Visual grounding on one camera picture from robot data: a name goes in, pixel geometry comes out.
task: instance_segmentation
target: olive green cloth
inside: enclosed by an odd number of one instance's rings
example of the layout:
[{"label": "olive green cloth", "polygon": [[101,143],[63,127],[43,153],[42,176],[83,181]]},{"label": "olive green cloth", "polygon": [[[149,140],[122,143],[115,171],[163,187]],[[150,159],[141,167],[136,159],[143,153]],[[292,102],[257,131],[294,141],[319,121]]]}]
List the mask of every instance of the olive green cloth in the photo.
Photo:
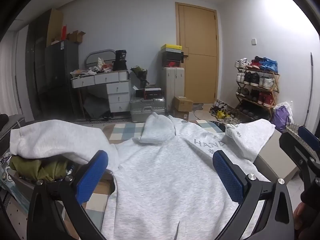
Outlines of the olive green cloth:
[{"label": "olive green cloth", "polygon": [[10,168],[31,181],[37,181],[38,179],[53,181],[62,179],[67,175],[68,161],[63,156],[43,159],[24,159],[20,156],[12,156]]}]

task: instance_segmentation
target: suitcase handle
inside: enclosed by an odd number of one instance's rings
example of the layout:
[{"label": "suitcase handle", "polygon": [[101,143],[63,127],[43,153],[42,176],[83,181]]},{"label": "suitcase handle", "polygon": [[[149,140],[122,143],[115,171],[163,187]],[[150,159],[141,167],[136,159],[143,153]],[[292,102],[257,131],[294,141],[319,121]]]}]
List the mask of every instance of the suitcase handle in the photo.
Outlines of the suitcase handle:
[{"label": "suitcase handle", "polygon": [[146,111],[146,109],[149,109],[151,112],[153,112],[151,106],[145,106],[145,107],[142,109],[142,112]]},{"label": "suitcase handle", "polygon": [[153,102],[154,99],[140,99],[140,102],[141,103],[150,103],[150,102]]}]

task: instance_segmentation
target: wooden door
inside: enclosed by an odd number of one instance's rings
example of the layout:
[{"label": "wooden door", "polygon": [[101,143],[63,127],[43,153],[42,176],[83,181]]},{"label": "wooden door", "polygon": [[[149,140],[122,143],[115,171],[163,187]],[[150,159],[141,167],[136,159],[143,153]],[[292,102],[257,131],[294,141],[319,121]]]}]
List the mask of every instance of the wooden door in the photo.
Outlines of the wooden door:
[{"label": "wooden door", "polygon": [[177,44],[188,58],[185,97],[194,103],[213,103],[218,81],[218,37],[214,10],[177,3]]}]

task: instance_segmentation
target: wooden shoe rack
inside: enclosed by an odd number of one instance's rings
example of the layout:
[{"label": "wooden shoe rack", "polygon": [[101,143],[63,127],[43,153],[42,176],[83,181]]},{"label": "wooden shoe rack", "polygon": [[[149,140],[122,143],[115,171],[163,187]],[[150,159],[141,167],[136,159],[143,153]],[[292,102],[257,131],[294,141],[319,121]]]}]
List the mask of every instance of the wooden shoe rack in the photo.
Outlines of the wooden shoe rack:
[{"label": "wooden shoe rack", "polygon": [[274,84],[273,84],[271,89],[265,89],[265,88],[259,87],[259,86],[256,87],[256,86],[252,86],[252,85],[247,85],[247,84],[244,84],[242,82],[236,81],[240,88],[244,88],[245,86],[251,86],[253,89],[257,89],[257,90],[260,90],[260,91],[266,91],[266,92],[270,92],[271,93],[272,98],[273,98],[273,104],[271,106],[269,106],[269,107],[264,106],[264,105],[260,105],[260,104],[258,104],[256,102],[253,102],[253,101],[251,101],[251,100],[249,100],[247,98],[244,98],[244,97],[236,95],[237,99],[239,100],[238,106],[241,104],[242,100],[245,100],[245,101],[248,101],[248,102],[250,102],[250,103],[252,103],[254,105],[260,106],[260,107],[262,107],[264,109],[267,109],[269,111],[269,113],[270,113],[270,119],[269,120],[271,120],[272,114],[273,114],[273,108],[276,105],[276,101],[277,101],[277,98],[278,98],[278,95],[279,95],[279,86],[278,86],[278,84],[279,84],[280,74],[274,73],[272,71],[265,71],[265,70],[260,70],[260,69],[249,69],[249,68],[237,68],[237,69],[238,70],[242,70],[242,71],[243,70],[250,71],[251,73],[257,72],[257,73],[263,73],[263,74],[272,75],[272,77],[274,78],[275,82],[274,82]]}]

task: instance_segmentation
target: curtain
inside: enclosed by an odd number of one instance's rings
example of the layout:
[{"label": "curtain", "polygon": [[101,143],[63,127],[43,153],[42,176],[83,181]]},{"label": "curtain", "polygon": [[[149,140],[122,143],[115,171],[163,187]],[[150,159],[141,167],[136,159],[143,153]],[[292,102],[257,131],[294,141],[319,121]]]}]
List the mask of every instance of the curtain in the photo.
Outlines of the curtain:
[{"label": "curtain", "polygon": [[14,38],[15,32],[7,31],[0,42],[0,113],[7,115],[18,114],[12,83]]}]

